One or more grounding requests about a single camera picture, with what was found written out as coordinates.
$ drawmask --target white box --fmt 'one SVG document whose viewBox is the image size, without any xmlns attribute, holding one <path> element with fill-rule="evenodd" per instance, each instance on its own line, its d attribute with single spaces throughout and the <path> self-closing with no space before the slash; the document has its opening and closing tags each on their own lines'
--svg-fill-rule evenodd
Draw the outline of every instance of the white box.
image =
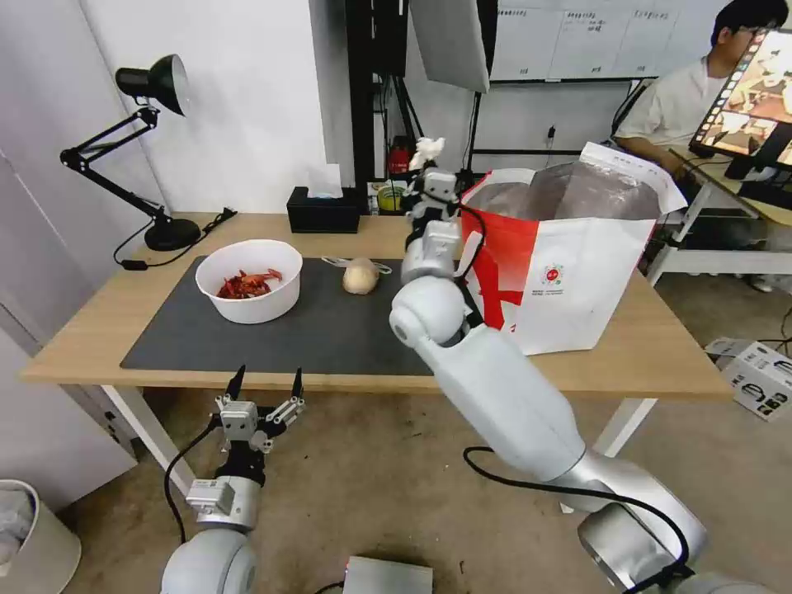
<svg viewBox="0 0 792 594">
<path fill-rule="evenodd" d="M 792 361 L 760 342 L 719 338 L 707 345 L 734 399 L 765 421 L 792 408 Z"/>
<path fill-rule="evenodd" d="M 431 594 L 431 568 L 352 556 L 343 594 Z"/>
</svg>

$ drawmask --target lamp base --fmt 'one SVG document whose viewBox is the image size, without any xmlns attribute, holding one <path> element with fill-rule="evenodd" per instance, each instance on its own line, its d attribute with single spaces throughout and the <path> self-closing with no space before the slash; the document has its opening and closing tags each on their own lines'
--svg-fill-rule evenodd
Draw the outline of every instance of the lamp base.
<svg viewBox="0 0 792 594">
<path fill-rule="evenodd" d="M 200 228 L 187 219 L 158 219 L 145 234 L 146 245 L 155 252 L 187 248 L 199 238 Z"/>
</svg>

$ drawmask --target concrete floor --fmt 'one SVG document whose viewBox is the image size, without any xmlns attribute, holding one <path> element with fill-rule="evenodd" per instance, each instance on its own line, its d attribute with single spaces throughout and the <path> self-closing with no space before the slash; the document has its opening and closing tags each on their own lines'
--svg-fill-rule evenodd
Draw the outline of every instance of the concrete floor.
<svg viewBox="0 0 792 594">
<path fill-rule="evenodd" d="M 775 337 L 792 305 L 788 295 L 759 294 L 725 276 L 666 275 L 658 289 L 701 343 Z M 177 444 L 205 425 L 214 397 L 198 390 L 148 396 Z M 252 396 L 262 404 L 282 398 Z M 255 592 L 311 594 L 342 579 L 351 554 L 432 566 L 436 594 L 615 591 L 578 543 L 582 516 L 562 516 L 552 497 L 489 483 L 464 465 L 462 449 L 481 440 L 444 398 L 307 399 L 305 415 L 269 458 L 252 534 Z M 616 405 L 573 402 L 587 441 Z M 660 403 L 626 446 L 626 459 L 656 474 L 708 527 L 699 570 L 790 591 L 790 423 L 792 416 L 768 425 L 732 402 Z M 188 456 L 199 474 L 217 465 L 218 442 Z M 486 462 L 507 472 L 495 459 Z M 64 513 L 83 544 L 66 594 L 159 592 L 178 539 L 162 476 L 145 455 Z M 187 529 L 195 531 L 191 520 Z"/>
</svg>

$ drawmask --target lamp shade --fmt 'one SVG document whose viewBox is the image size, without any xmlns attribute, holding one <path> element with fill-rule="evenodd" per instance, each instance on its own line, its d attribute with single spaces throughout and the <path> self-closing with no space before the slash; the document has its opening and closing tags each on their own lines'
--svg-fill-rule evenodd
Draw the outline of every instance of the lamp shade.
<svg viewBox="0 0 792 594">
<path fill-rule="evenodd" d="M 115 84 L 125 95 L 156 99 L 167 109 L 184 116 L 190 104 L 190 84 L 182 60 L 171 54 L 160 58 L 148 70 L 119 68 Z"/>
</svg>

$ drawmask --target tissue box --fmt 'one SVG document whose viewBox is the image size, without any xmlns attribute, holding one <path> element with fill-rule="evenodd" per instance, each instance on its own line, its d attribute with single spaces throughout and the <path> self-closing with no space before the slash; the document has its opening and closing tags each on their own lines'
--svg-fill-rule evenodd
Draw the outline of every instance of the tissue box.
<svg viewBox="0 0 792 594">
<path fill-rule="evenodd" d="M 760 342 L 719 338 L 707 345 L 721 374 L 734 388 L 734 400 L 764 421 L 792 408 L 792 361 Z"/>
<path fill-rule="evenodd" d="M 297 186 L 286 203 L 292 233 L 357 233 L 361 214 L 354 188 L 342 188 L 341 198 L 309 198 Z"/>
</svg>

